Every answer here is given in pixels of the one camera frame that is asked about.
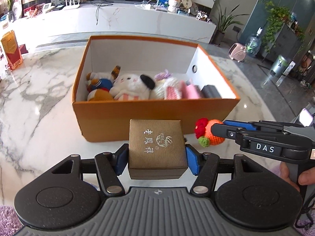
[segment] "orange crocheted ball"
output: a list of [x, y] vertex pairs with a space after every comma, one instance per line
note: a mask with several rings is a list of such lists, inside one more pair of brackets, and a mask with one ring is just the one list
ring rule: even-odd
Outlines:
[[215, 123], [220, 123], [220, 124], [223, 124], [221, 121], [219, 120], [210, 120], [206, 126], [206, 133], [204, 134], [204, 136], [206, 138], [208, 138], [210, 140], [210, 145], [219, 145], [219, 144], [222, 144], [225, 140], [225, 138], [223, 137], [218, 137], [218, 136], [214, 136], [212, 133], [211, 133], [211, 127], [213, 124]]

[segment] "red box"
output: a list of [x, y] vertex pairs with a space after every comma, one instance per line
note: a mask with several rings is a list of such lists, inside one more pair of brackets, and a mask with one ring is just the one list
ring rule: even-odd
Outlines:
[[35, 5], [32, 5], [31, 7], [28, 7], [28, 8], [26, 8], [26, 9], [24, 9], [24, 10], [23, 10], [24, 15], [25, 15], [25, 13], [27, 13], [27, 12], [30, 11], [30, 10], [35, 10]]

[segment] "wall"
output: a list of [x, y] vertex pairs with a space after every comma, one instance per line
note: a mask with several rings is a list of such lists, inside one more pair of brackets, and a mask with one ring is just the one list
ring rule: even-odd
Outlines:
[[[225, 7], [227, 7], [227, 11], [231, 11], [236, 5], [240, 4], [240, 6], [234, 11], [234, 13], [236, 14], [251, 14], [251, 12], [253, 11], [253, 8], [255, 7], [255, 4], [257, 2], [257, 0], [216, 0], [217, 2], [220, 3], [222, 9], [224, 10]], [[211, 14], [214, 16], [218, 15], [218, 10], [217, 8], [214, 6]], [[240, 16], [235, 18], [235, 20], [240, 21], [241, 23], [243, 23], [244, 25], [246, 24], [246, 22], [248, 21], [249, 15], [248, 16]], [[236, 32], [234, 32], [233, 30], [233, 25], [229, 26], [226, 34], [225, 34], [225, 40], [232, 40], [233, 42], [236, 42]]]
[[[241, 43], [245, 43], [247, 37], [257, 31], [259, 27], [263, 27], [266, 23], [268, 13], [266, 12], [265, 5], [262, 1], [270, 0], [259, 0], [243, 30], [240, 38]], [[315, 11], [314, 0], [271, 0], [275, 5], [286, 6], [291, 11], [297, 14], [297, 20], [299, 25], [306, 29], [311, 21], [311, 18]]]

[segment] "box hole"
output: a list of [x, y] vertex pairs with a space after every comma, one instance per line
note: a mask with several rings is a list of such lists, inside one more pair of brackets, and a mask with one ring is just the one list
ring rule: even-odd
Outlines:
[[193, 73], [197, 72], [197, 66], [193, 65]]

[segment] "water bottle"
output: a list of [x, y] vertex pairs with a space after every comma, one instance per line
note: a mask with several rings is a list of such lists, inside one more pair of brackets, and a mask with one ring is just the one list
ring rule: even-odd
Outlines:
[[261, 38], [259, 38], [262, 28], [259, 28], [257, 34], [251, 34], [246, 41], [246, 53], [250, 57], [255, 57], [261, 46]]

